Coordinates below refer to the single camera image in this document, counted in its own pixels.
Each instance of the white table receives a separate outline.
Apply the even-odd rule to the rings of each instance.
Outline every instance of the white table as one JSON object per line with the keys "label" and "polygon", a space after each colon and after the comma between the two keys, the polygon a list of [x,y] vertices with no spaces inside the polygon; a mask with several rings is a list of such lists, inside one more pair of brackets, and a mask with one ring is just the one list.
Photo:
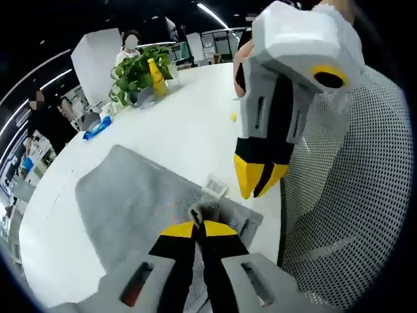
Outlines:
{"label": "white table", "polygon": [[232,64],[179,72],[184,87],[146,110],[125,109],[90,141],[78,134],[39,182],[20,228],[27,281],[47,307],[78,302],[92,293],[105,274],[85,231],[75,186],[119,144],[203,185],[209,173],[227,183],[227,197],[264,216],[250,252],[276,262],[281,228],[279,184],[262,198],[240,195],[233,155],[238,111]]}

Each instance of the white mesh fabric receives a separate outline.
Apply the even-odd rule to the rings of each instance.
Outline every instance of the white mesh fabric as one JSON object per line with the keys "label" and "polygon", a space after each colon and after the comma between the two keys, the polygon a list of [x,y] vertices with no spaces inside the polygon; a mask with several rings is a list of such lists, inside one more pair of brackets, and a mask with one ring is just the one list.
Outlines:
{"label": "white mesh fabric", "polygon": [[352,306],[378,275],[411,191],[403,93],[369,67],[362,77],[363,87],[343,98],[316,97],[281,180],[282,267],[312,302],[338,308]]}

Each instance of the plant pot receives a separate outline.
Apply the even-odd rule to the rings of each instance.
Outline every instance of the plant pot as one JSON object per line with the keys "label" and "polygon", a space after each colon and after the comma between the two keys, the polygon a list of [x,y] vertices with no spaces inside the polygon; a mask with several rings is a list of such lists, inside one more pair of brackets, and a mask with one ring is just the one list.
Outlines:
{"label": "plant pot", "polygon": [[133,91],[128,93],[127,101],[133,108],[140,108],[142,104],[154,100],[154,89],[146,87],[141,91]]}

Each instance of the blue object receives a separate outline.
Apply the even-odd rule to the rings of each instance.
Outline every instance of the blue object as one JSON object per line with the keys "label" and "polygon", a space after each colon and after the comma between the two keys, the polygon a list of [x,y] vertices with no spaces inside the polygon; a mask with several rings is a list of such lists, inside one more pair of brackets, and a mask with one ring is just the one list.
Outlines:
{"label": "blue object", "polygon": [[108,126],[110,126],[110,124],[111,124],[111,118],[110,116],[106,116],[105,118],[103,118],[100,124],[97,127],[95,127],[92,131],[85,132],[83,139],[90,140],[91,138],[96,136],[99,132],[103,131]]}
{"label": "blue object", "polygon": [[27,170],[30,171],[33,167],[33,162],[31,160],[31,158],[27,157],[25,158],[25,160],[22,162],[22,166]]}

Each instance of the woman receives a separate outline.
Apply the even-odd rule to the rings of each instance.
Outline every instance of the woman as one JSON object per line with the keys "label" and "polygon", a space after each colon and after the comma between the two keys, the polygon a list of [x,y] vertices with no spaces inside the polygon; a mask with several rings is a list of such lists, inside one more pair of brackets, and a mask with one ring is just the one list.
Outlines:
{"label": "woman", "polygon": [[127,31],[123,35],[123,45],[122,48],[116,56],[115,66],[119,65],[127,57],[137,57],[140,55],[138,51],[135,50],[139,44],[139,33],[137,31]]}

